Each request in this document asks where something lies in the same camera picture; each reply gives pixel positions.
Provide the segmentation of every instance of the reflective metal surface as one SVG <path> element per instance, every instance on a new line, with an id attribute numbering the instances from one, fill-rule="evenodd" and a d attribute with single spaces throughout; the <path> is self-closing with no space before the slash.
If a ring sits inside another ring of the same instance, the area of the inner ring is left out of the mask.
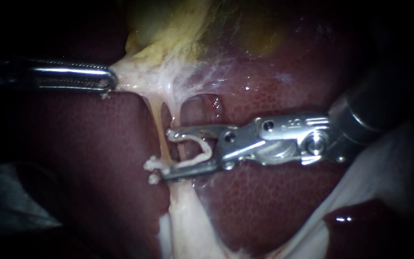
<path id="1" fill-rule="evenodd" d="M 279 165 L 300 161 L 302 165 L 323 158 L 328 146 L 328 118 L 317 113 L 256 118 L 252 123 L 206 125 L 174 128 L 167 131 L 172 138 L 191 135 L 218 139 L 208 161 L 186 167 L 171 167 L 164 180 L 190 179 L 232 170 L 241 161 L 251 160 L 261 165 Z"/>
<path id="2" fill-rule="evenodd" d="M 0 54 L 0 89 L 80 91 L 105 94 L 117 77 L 107 66 L 60 60 L 27 59 Z"/>

